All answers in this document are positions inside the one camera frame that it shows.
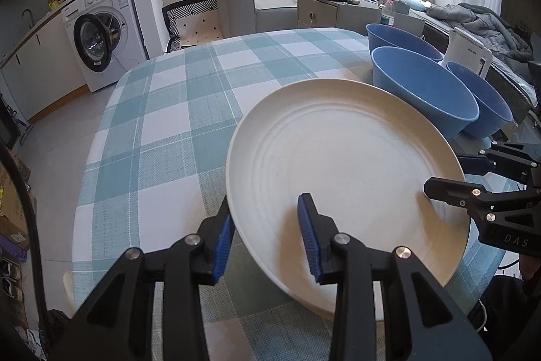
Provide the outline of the person's right hand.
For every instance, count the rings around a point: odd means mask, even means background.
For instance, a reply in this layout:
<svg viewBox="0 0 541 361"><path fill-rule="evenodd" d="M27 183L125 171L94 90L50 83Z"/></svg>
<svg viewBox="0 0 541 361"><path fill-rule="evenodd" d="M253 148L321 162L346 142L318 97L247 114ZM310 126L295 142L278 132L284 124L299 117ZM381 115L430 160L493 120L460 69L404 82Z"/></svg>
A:
<svg viewBox="0 0 541 361"><path fill-rule="evenodd" d="M519 270L523 279L531 279L540 268L540 260L529 256L519 257Z"/></svg>

